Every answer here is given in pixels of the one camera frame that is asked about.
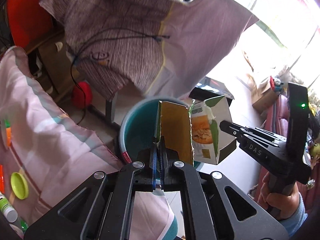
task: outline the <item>teal fabric edge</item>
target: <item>teal fabric edge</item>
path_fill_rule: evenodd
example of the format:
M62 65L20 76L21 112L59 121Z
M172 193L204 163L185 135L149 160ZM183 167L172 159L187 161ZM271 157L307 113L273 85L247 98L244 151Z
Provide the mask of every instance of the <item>teal fabric edge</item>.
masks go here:
M93 142L90 138L87 138L85 135L79 134L77 131L78 128L73 126L74 122L70 117L60 118L60 116L57 115L57 113L53 109L50 109L49 106L51 104L55 104L57 109L59 107L55 102L53 102L51 97L42 89L40 84L32 78L29 78L27 76L25 76L25 78L27 81L27 85L32 89L33 93L39 98L40 104L49 113L53 121L56 124L63 125L66 131L72 133L82 143L85 143L90 148L90 152L92 152L97 157L103 160L103 156L101 156L100 152L96 150L96 147L97 147L96 143Z
M174 216L171 226L169 227L167 233L162 238L162 240L173 240L178 234L178 222L176 216Z

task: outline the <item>teal bucket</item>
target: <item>teal bucket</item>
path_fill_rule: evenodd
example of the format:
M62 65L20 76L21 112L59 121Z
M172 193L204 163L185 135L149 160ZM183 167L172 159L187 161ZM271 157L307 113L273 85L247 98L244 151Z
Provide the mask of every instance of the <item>teal bucket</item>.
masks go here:
M136 161L138 152L151 147L155 136L159 101L187 106L178 99L164 97L147 98L137 103L124 117L119 133L120 152L127 163L130 159Z

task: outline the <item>bottle cap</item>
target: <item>bottle cap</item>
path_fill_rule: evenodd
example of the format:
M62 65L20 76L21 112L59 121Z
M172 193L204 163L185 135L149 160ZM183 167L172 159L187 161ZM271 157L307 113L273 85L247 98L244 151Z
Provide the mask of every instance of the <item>bottle cap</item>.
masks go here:
M29 196L29 187L24 176L18 172L11 175L11 187L14 194L19 199L26 199Z
M12 207L9 207L7 208L3 215L7 218L7 220L10 222L10 223L13 223L17 220L18 218L18 213L16 212L16 210Z

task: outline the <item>orange object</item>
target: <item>orange object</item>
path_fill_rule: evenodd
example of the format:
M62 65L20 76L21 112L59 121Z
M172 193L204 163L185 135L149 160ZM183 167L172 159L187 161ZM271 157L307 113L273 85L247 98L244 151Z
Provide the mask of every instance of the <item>orange object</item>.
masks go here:
M11 127L6 128L5 131L7 132L7 146L10 147L11 146Z
M14 44L23 48L53 28L39 0L7 0L7 16Z
M0 192L4 194L3 166L0 165Z

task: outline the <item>torn cardboard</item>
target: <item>torn cardboard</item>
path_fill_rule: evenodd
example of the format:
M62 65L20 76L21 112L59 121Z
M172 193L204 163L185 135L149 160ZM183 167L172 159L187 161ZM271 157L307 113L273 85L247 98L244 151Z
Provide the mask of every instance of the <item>torn cardboard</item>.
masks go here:
M178 152L179 159L193 165L190 115L186 106L159 101L157 141L164 136L165 146Z

